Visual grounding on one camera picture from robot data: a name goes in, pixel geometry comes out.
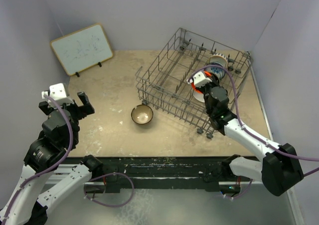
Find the blue patterned bowl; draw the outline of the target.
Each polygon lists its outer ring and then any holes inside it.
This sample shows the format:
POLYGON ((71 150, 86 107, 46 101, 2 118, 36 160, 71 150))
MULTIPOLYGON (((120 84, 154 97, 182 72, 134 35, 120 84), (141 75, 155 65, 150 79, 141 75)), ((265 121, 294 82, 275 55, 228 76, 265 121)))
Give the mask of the blue patterned bowl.
POLYGON ((221 80, 225 76, 225 71, 221 68, 221 64, 212 62, 208 65, 214 65, 214 67, 206 68, 206 71, 213 74, 218 80, 221 80))

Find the brown glazed bowl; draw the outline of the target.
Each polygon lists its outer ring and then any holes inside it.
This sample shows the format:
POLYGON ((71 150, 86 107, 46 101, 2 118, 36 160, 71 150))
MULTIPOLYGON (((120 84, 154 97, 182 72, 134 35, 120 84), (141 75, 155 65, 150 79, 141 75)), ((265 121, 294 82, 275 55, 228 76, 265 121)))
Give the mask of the brown glazed bowl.
POLYGON ((152 121, 154 112, 148 105, 140 104, 131 111, 131 119, 138 125, 146 125, 152 121))

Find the white orange rimmed striped bowl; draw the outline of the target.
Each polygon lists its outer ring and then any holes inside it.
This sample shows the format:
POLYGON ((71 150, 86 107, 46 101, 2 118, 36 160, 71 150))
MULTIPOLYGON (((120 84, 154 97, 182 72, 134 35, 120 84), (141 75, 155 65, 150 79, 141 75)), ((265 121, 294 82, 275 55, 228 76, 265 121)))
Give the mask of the white orange rimmed striped bowl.
POLYGON ((223 67, 227 67, 228 66, 228 58, 221 53, 217 53, 212 55, 209 60, 208 63, 218 63, 223 67))

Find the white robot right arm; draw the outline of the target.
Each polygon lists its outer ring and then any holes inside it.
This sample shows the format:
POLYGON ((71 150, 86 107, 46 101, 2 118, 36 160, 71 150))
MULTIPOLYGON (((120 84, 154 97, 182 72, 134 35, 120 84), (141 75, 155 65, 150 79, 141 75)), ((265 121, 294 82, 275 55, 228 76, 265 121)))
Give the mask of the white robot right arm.
POLYGON ((257 158, 255 161, 234 155, 222 168, 228 181, 244 176, 263 183, 273 195, 280 196, 304 179, 296 150, 290 144, 280 145, 244 124, 228 108, 228 93, 206 71, 196 73, 192 87, 203 94, 206 113, 214 130, 241 144, 257 158))

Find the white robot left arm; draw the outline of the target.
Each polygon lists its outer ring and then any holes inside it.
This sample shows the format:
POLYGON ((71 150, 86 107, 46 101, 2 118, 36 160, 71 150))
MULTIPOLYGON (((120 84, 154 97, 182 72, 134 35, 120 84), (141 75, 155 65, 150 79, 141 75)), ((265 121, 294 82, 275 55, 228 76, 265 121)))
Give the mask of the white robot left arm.
POLYGON ((81 106, 66 95, 59 100, 54 92, 45 92, 46 100, 39 103, 39 108, 47 119, 38 139, 29 147, 9 201, 0 211, 2 225, 43 225, 70 193, 85 182, 102 177, 102 162, 88 155, 66 177, 43 191, 48 179, 78 144, 79 120, 95 112, 85 92, 77 96, 81 106))

